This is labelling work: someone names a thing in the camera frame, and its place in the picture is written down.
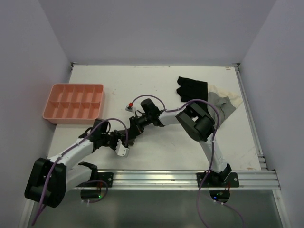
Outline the olive underwear beige waistband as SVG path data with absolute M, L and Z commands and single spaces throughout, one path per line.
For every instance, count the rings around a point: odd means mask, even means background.
M 130 127 L 127 129 L 128 139 L 126 139 L 125 130 L 120 130 L 118 132 L 120 134 L 120 139 L 121 139 L 123 145 L 127 144 L 128 146 L 133 146 L 135 144 L 135 140 L 136 140 L 137 136 L 139 136 L 141 134 L 141 132 L 138 129 Z

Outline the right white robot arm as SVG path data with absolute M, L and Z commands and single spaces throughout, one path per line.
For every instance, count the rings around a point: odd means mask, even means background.
M 223 186 L 228 182 L 231 166 L 225 160 L 215 133 L 218 125 L 214 119 L 198 105 L 199 99 L 190 101 L 187 105 L 175 111 L 160 110 L 151 99 L 141 102 L 144 113 L 141 116 L 129 118 L 128 144 L 133 145 L 137 136 L 144 132 L 144 128 L 150 124 L 164 127 L 172 124 L 180 124 L 188 136 L 198 142 L 202 147 L 211 166 L 211 180 L 216 186 Z

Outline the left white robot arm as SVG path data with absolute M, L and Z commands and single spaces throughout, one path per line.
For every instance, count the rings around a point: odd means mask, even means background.
M 72 188 L 84 183 L 92 187 L 100 182 L 97 167 L 82 160 L 101 147 L 110 147 L 120 156 L 126 156 L 129 150 L 126 125 L 122 124 L 124 129 L 121 132 L 109 132 L 110 121 L 96 119 L 94 125 L 63 152 L 37 159 L 25 188 L 25 198 L 41 207 L 55 208 Z

